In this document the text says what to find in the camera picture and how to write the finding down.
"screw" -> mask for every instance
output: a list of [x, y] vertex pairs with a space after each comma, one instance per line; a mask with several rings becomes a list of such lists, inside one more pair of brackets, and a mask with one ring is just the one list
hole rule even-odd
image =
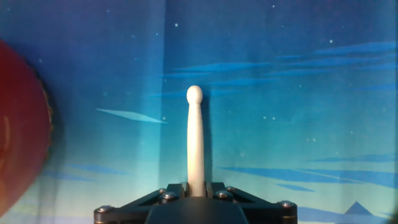
[[226, 190], [219, 190], [219, 191], [216, 192], [217, 197], [220, 198], [220, 199], [227, 198], [230, 194], [231, 193], [229, 193]]
[[164, 189], [164, 188], [161, 188], [161, 189], [159, 189], [159, 193], [164, 193], [164, 192], [166, 192], [166, 189]]
[[110, 210], [112, 210], [114, 207], [110, 206], [110, 205], [104, 205], [101, 206], [100, 208], [97, 208], [96, 211], [97, 212], [108, 212]]
[[163, 198], [164, 199], [172, 199], [176, 196], [174, 192], [164, 192], [163, 193]]
[[234, 187], [232, 187], [232, 186], [228, 186], [228, 187], [226, 187], [225, 189], [226, 189], [227, 191], [229, 191], [229, 192], [236, 190], [236, 188], [234, 188]]
[[284, 208], [290, 208], [294, 206], [293, 202], [287, 201], [287, 200], [283, 200], [281, 202], [278, 202], [282, 207]]

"white stick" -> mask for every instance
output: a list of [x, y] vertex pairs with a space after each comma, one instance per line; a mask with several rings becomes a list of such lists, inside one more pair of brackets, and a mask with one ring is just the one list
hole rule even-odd
[[204, 197], [205, 153], [203, 145], [203, 121], [200, 103], [203, 93], [199, 86], [191, 86], [187, 91], [189, 103], [187, 129], [188, 186], [190, 197]]

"red disc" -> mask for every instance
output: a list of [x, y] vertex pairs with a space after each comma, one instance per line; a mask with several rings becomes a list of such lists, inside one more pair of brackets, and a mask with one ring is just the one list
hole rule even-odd
[[0, 40], [0, 217], [34, 182], [51, 132], [35, 72]]

